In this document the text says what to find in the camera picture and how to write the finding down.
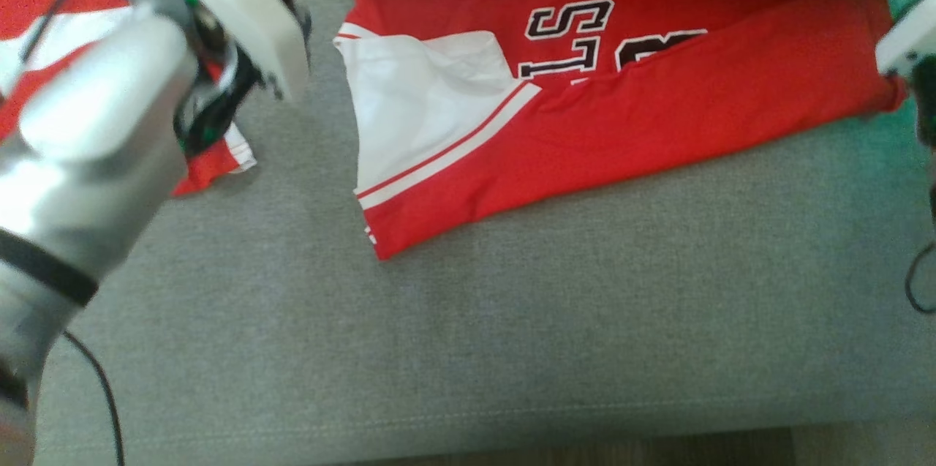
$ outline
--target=red stripe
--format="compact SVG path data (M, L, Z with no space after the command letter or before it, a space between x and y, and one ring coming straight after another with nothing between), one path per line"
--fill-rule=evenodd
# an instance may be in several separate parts
M0 40L19 38L56 0L0 0ZM126 7L127 0L67 0L59 13Z
M231 155L225 139L218 140L200 156L188 162L188 177L173 192L178 197L207 189L220 176L240 168L241 164Z
M0 140L6 139L16 129L17 122L20 119L20 111L33 95L90 48L90 45L85 45L46 69L23 74L20 82L17 83L16 89L10 93L10 98L6 102L0 103Z
M434 156L432 156L432 157L430 157L430 158L428 158L428 159L425 159L423 162L418 163L416 166L412 166L412 168L410 168L410 169L408 169L408 170L405 170L405 171L402 172L402 173L397 173L397 175L392 176L391 178L389 178L389 179L385 180L384 182L378 184L378 185L375 186L374 188L364 190L364 192L361 192L360 194L358 194L358 199L362 199L362 198L364 198L364 197L367 197L367 196L370 195L371 193L377 192L377 190L382 189L382 188L384 188L384 187L387 186L387 185L390 185L390 184L393 184L393 183L399 181L400 179L402 179L402 177L405 177L405 176L410 175L412 172L415 172L415 170L418 170L419 168L422 168L423 166L425 166L425 165L427 165L427 164L429 164L429 163L431 163L431 162L434 162L434 160L438 160L439 158L441 158L441 156L444 156L446 153L451 152L451 151L454 150L454 149L457 149L457 147L461 146L462 143L465 143L465 140L468 140L468 139L474 137L475 135L477 135L479 132L481 132L482 129L485 129L485 127L487 127L488 124L491 123L491 120L494 120L496 116L500 115L500 113L502 112L502 110L504 110L505 106L506 106L512 99L514 99L515 96L517 96L517 93L521 92L521 89L523 89L523 88L525 87L525 85L527 85L527 83L524 82L524 83L521 83L521 85L517 86L517 87L510 93L510 95L508 95L507 98L504 99L504 102L501 102L501 104L500 104L499 106L497 106L497 109L495 109L494 112L491 113L491 115L488 116L488 118L485 119L484 122L482 122L482 123L478 126L478 128L475 128L474 132L468 133L468 134L465 135L464 137L461 137L461 139L456 140L456 142L455 142L452 146L448 146L446 149L442 150L441 152L435 154Z

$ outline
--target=jersey lettering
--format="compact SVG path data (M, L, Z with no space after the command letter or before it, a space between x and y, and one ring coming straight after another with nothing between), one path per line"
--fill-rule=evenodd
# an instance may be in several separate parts
M521 76L521 78L531 78L538 74L567 72L573 69L578 69L581 72L595 70L598 65L598 49L600 47L601 38L598 36L575 39L574 42L572 42L572 51L578 53L578 56L574 59L543 62L540 64L524 62L519 66L519 76Z
M529 40L542 40L548 38L561 38L572 29L574 20L578 20L576 33L594 33L605 30L611 10L614 9L614 0L588 0L576 3L567 3L559 11L556 18L555 7L535 9L529 14L527 38ZM555 20L553 26L546 23Z
M575 26L576 33L602 32L608 26L614 0L588 0L567 3L556 14L555 7L535 9L529 14L526 37L529 40L562 38ZM598 67L601 37L591 36L572 40L571 59L550 62L524 62L518 67L518 76L531 78L538 74L555 72L589 72Z
M631 38L623 40L618 46L618 71L629 63L639 62L653 53L659 53L660 50L669 49L687 42L699 35L708 33L705 29L692 29L687 31L673 31L665 35L652 34L642 36L641 38Z

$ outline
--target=red and white jersey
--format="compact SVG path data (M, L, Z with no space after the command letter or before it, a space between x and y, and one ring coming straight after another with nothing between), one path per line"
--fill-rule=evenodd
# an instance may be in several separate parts
M67 0L34 53L29 69L20 75L20 52L38 20L54 0L0 0L0 140L13 132L20 110L29 99L97 40L117 29L130 16L126 0ZM257 164L247 140L231 126L224 140L189 162L189 175L175 195L206 189L225 173L243 172Z
M459 224L896 108L886 0L357 0L335 43L381 259Z

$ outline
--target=gray fabric surface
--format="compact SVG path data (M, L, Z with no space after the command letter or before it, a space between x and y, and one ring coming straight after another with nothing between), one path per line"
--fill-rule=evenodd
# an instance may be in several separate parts
M168 203L75 331L133 466L304 466L621 435L936 413L909 113L539 203L378 263L314 10L304 109L254 98L260 166ZM40 465L110 464L103 395L50 357Z

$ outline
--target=silver robot arm segment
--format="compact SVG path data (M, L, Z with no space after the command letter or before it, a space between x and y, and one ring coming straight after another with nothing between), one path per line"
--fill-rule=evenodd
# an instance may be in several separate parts
M0 146L0 466L29 464L51 345L186 172L173 130L197 59L172 20L134 20L27 104Z

